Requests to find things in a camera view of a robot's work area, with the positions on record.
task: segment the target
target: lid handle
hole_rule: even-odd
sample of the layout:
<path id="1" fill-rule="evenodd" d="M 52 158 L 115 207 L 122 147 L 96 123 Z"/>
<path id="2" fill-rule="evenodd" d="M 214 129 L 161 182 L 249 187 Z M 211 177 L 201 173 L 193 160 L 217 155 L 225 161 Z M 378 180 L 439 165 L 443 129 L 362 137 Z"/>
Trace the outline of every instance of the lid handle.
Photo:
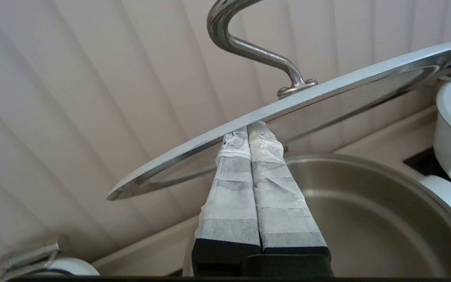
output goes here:
<path id="1" fill-rule="evenodd" d="M 251 6 L 260 0 L 218 0 L 206 21 L 208 34 L 211 40 L 222 50 L 240 55 L 242 57 L 264 63 L 284 71 L 292 81 L 290 87 L 283 87 L 278 91 L 278 98 L 285 98 L 303 89 L 315 86 L 315 79 L 304 80 L 299 69 L 289 59 L 239 39 L 229 33 L 228 27 L 231 18 L 242 9 Z"/>

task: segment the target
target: curved metal handle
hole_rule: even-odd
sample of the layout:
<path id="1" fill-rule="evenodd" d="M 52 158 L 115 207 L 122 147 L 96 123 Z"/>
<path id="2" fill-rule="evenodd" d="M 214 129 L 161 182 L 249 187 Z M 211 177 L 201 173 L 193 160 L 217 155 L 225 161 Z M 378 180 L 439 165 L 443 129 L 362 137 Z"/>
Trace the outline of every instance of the curved metal handle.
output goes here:
<path id="1" fill-rule="evenodd" d="M 317 85 L 315 79 L 304 80 L 299 69 L 289 59 L 229 34 L 231 18 L 242 9 L 259 1 L 261 0 L 218 0 L 208 13 L 206 21 L 211 40 L 222 50 L 284 71 L 290 77 L 292 85 L 278 91 L 280 99 Z"/>

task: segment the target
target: stainless steel pot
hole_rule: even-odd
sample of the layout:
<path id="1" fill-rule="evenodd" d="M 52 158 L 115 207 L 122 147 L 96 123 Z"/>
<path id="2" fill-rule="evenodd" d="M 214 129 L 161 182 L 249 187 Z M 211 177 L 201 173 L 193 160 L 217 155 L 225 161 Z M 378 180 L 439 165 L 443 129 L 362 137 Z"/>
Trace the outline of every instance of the stainless steel pot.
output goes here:
<path id="1" fill-rule="evenodd" d="M 287 159 L 337 277 L 451 277 L 451 207 L 417 181 L 346 155 Z"/>

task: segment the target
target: white vertical blind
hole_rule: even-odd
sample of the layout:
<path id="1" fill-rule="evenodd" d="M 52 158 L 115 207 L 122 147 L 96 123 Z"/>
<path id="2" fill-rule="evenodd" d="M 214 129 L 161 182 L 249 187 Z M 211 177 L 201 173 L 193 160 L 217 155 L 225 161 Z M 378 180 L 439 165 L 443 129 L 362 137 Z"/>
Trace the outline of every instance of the white vertical blind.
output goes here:
<path id="1" fill-rule="evenodd" d="M 213 45 L 213 2 L 0 0 L 0 256 L 65 233 L 93 260 L 199 212 L 209 179 L 105 197 L 135 168 L 289 85 L 283 72 Z M 264 0 L 230 31 L 325 82 L 451 41 L 451 0 Z M 308 136 L 296 152 L 330 152 L 432 103 L 432 93 L 409 93 Z"/>

